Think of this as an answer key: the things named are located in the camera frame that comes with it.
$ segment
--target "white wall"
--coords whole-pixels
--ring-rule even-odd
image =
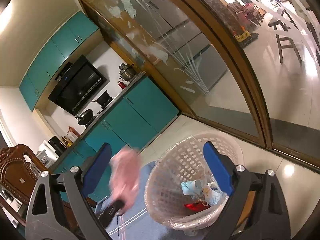
[[[33,119],[27,103],[18,88],[0,87],[2,123],[14,143],[25,144],[36,153],[44,140],[49,140]]]
[[[79,9],[74,0],[11,0],[7,8],[8,24],[0,34],[0,86],[18,87],[42,46]]]
[[[97,100],[106,90],[108,90],[111,97],[115,98],[122,90],[117,83],[120,77],[119,65],[125,63],[125,61],[105,41],[101,42],[93,51],[86,55],[86,58],[108,79],[106,85],[93,100]],[[94,115],[102,111],[101,106],[95,102],[89,103],[84,110],[87,109],[92,109]],[[44,117],[60,136],[68,132],[68,126],[75,128],[80,134],[86,129],[77,123],[77,119],[73,115],[52,102],[49,102],[46,111],[47,113],[44,114]]]

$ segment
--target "metal screw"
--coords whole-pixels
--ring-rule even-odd
[[[43,171],[41,172],[41,177],[46,177],[49,175],[49,172],[48,171]]]
[[[268,173],[269,176],[274,176],[275,175],[275,172],[273,170],[268,170],[267,173]]]
[[[236,169],[237,169],[237,171],[240,171],[240,172],[245,170],[244,166],[242,166],[242,165],[237,165]]]
[[[73,166],[73,167],[70,168],[70,171],[71,171],[72,173],[76,173],[76,172],[79,171],[79,167],[78,167],[78,166]]]

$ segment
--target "blue towel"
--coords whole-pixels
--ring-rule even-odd
[[[196,236],[186,236],[184,232],[167,228],[155,222],[149,215],[144,203],[144,190],[151,170],[156,162],[147,164],[141,169],[140,172],[140,190],[134,206],[128,210],[122,217],[114,217],[113,221],[106,228],[110,237],[118,240],[118,226],[119,223],[119,236],[121,240],[202,240],[208,229],[198,231]],[[97,217],[105,210],[111,202],[110,198],[105,197],[96,207],[95,214]]]

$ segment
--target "countertop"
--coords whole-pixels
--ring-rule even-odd
[[[80,137],[72,144],[70,148],[68,148],[59,159],[49,168],[50,171],[54,171],[62,161],[68,156],[68,154],[77,146],[77,144],[89,133],[94,125],[110,110],[110,108],[120,99],[122,99],[123,95],[127,93],[142,77],[145,76],[145,72],[141,72],[138,76],[130,82],[129,85],[125,89],[123,89],[107,106],[104,108],[101,113],[94,119],[94,121],[89,125],[87,129],[80,135]]]

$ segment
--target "pink glove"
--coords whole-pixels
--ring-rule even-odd
[[[112,202],[125,203],[123,213],[130,209],[137,197],[140,177],[140,156],[136,150],[123,147],[110,160],[112,174],[109,182]]]

